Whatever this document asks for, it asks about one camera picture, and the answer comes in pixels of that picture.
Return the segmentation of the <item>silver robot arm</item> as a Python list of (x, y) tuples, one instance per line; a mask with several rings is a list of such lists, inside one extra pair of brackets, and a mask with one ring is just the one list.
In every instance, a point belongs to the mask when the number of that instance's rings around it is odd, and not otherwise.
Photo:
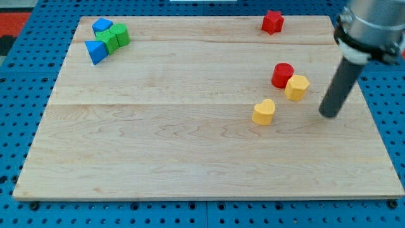
[(334, 38), (344, 58), (392, 64), (404, 51), (404, 0), (351, 0), (337, 18)]

